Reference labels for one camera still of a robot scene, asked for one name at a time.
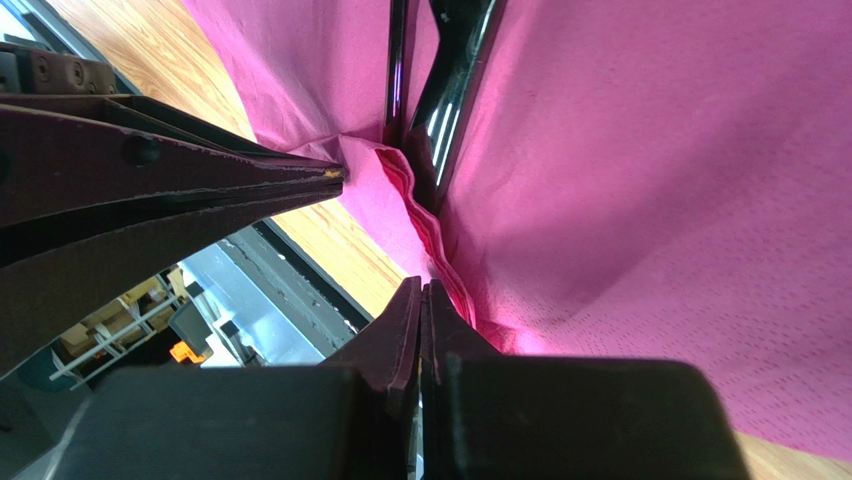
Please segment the magenta paper napkin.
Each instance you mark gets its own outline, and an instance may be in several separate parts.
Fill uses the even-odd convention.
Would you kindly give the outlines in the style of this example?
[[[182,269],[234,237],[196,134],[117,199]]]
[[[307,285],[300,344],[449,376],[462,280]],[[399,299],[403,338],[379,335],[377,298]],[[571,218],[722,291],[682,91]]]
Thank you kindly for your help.
[[[507,353],[681,359],[851,457],[851,5],[511,1],[446,202],[381,146],[385,1],[190,1],[257,140]]]

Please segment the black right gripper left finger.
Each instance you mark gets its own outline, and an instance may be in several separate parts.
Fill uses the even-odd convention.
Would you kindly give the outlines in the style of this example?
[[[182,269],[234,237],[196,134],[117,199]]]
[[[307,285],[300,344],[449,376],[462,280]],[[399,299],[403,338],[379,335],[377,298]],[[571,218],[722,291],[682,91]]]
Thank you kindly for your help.
[[[127,368],[73,417],[50,479],[410,479],[422,283],[317,365]]]

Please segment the black table knife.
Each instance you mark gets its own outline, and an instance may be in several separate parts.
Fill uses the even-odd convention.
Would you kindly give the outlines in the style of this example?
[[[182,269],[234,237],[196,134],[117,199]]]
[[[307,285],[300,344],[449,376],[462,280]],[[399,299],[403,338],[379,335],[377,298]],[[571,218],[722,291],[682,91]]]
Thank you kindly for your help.
[[[494,45],[506,3],[431,1],[438,47],[403,152],[414,173],[414,200],[439,213]]]

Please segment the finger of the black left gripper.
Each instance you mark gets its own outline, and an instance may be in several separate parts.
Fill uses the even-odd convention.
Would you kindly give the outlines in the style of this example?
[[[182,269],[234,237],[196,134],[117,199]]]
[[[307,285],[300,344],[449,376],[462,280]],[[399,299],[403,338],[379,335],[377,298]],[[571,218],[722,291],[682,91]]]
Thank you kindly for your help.
[[[1,228],[1,373],[189,255],[278,213],[335,198],[339,182],[167,195]]]

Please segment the purple metal spoon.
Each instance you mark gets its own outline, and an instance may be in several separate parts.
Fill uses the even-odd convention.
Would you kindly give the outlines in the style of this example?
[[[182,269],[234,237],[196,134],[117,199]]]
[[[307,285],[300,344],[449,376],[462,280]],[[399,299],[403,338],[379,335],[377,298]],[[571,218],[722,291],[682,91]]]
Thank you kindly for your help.
[[[401,148],[406,130],[409,1],[390,2],[384,127],[385,145]]]

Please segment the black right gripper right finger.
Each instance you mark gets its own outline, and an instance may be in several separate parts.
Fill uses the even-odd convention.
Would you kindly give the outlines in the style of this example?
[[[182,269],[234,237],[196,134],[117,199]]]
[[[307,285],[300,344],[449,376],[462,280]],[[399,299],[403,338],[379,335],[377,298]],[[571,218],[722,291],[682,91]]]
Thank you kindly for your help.
[[[423,290],[428,479],[746,479],[724,408],[671,360],[513,356]]]

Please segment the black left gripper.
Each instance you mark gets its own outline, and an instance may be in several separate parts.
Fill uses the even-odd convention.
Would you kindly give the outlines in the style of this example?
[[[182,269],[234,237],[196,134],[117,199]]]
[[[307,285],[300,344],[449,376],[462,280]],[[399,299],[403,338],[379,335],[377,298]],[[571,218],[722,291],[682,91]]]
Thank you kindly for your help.
[[[338,165],[202,144],[136,112],[128,96],[56,96],[119,93],[107,63],[1,43],[2,226],[106,205],[175,210],[342,192]]]

